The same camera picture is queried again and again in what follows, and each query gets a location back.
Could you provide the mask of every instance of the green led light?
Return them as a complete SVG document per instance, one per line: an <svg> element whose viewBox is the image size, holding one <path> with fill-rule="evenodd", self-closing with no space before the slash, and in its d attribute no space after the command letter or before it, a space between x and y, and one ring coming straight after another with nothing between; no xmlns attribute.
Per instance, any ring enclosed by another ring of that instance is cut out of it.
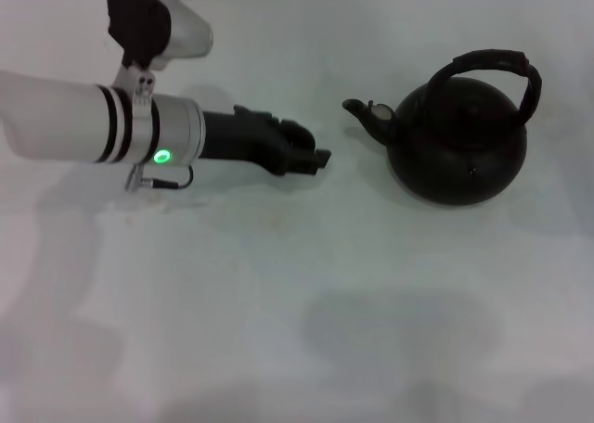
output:
<svg viewBox="0 0 594 423"><path fill-rule="evenodd" d="M161 151L158 151L157 154L155 154L153 159L155 160L155 163L163 165L164 163L167 163L169 160L171 160L171 152L167 149L162 149Z"/></svg>

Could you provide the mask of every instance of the black kettle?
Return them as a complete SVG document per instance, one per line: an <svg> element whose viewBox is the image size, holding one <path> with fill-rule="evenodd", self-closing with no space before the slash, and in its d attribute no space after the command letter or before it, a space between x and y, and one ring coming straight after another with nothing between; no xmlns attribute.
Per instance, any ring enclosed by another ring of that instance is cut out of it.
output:
<svg viewBox="0 0 594 423"><path fill-rule="evenodd" d="M528 79L517 109L501 91L471 78L475 70ZM342 105L388 148L398 178L414 193L445 205L472 205L503 191L526 157L525 125L540 99L542 79L521 52L470 52L441 69L393 111L347 100Z"/></svg>

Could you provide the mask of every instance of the black stripe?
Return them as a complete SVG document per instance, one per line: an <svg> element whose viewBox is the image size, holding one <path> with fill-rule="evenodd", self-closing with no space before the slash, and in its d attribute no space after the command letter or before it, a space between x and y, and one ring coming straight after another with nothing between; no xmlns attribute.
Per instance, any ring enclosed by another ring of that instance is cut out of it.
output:
<svg viewBox="0 0 594 423"><path fill-rule="evenodd" d="M111 95L110 90L104 86L98 85L97 87L101 90L105 100L108 102L108 111L110 112L110 133L108 134L108 142L105 145L101 157L95 161L95 163L103 163L108 159L115 146L115 136L118 132L118 112L115 108L115 102L113 101L113 96Z"/></svg>
<svg viewBox="0 0 594 423"><path fill-rule="evenodd" d="M147 156L140 162L142 165L148 163L152 156L155 155L157 146L159 145L159 139L161 138L161 117L159 116L159 108L157 107L155 100L152 100L150 114L152 115L152 137L150 138L150 146L148 147Z"/></svg>
<svg viewBox="0 0 594 423"><path fill-rule="evenodd" d="M120 147L120 152L118 152L118 155L112 162L117 163L126 157L132 143L132 104L130 103L130 98L128 98L128 95L122 89L114 87L113 90L122 102L124 118L122 147Z"/></svg>

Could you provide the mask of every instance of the white table surface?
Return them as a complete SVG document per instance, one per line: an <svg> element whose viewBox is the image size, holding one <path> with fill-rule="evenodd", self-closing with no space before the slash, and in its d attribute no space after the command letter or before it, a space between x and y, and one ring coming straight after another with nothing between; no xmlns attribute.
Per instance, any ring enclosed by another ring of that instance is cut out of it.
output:
<svg viewBox="0 0 594 423"><path fill-rule="evenodd" d="M329 168L201 162L188 192L130 196L126 167L0 140L0 421L591 421L591 0L190 4L215 47L159 91L301 122ZM110 83L106 26L104 0L0 0L0 68ZM478 207L413 199L341 103L396 106L488 47L544 78L524 168Z"/></svg>

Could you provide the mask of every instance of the kettle spout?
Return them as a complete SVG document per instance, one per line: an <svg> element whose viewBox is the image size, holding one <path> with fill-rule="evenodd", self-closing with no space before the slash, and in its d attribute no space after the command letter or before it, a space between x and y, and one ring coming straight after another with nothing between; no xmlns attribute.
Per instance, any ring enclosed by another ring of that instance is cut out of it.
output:
<svg viewBox="0 0 594 423"><path fill-rule="evenodd" d="M342 107L353 114L373 139L386 147L394 141L396 118L394 111L386 105L366 105L359 100L346 100Z"/></svg>

